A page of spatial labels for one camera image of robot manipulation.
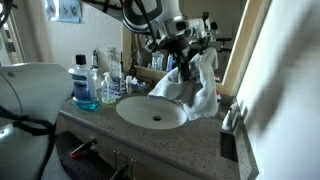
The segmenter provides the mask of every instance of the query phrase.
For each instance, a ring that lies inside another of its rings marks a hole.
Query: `sink drain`
[[[160,120],[161,120],[161,117],[160,117],[160,116],[154,116],[154,117],[153,117],[153,120],[155,120],[155,121],[160,121]]]

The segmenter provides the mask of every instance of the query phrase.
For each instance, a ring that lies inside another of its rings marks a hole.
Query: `wall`
[[[320,2],[273,0],[237,94],[258,179],[320,175]]]
[[[76,54],[85,54],[91,66],[92,52],[98,48],[99,66],[101,71],[106,71],[107,47],[115,47],[116,58],[120,59],[123,25],[111,16],[81,3],[82,24],[53,22],[47,19],[44,0],[38,3],[25,0],[25,5],[40,62],[58,63],[69,69]]]

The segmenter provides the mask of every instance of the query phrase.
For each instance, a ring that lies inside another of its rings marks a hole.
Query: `countertop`
[[[187,121],[168,130],[146,129],[123,120],[116,112],[117,102],[100,103],[99,108],[88,111],[69,100],[60,115],[201,179],[240,179],[238,163],[220,156],[221,118]],[[227,109],[220,106],[217,114]]]

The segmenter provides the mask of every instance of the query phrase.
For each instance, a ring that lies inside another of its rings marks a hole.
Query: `white towel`
[[[191,78],[183,81],[178,68],[165,75],[149,93],[149,98],[163,97],[183,104],[189,120],[213,117],[218,110],[214,69],[218,68],[217,51],[208,48],[189,62]]]

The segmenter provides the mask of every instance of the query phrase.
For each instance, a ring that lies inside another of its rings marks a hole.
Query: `white sink basin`
[[[134,96],[121,100],[117,113],[126,121],[150,129],[172,129],[187,120],[183,109],[166,99]]]

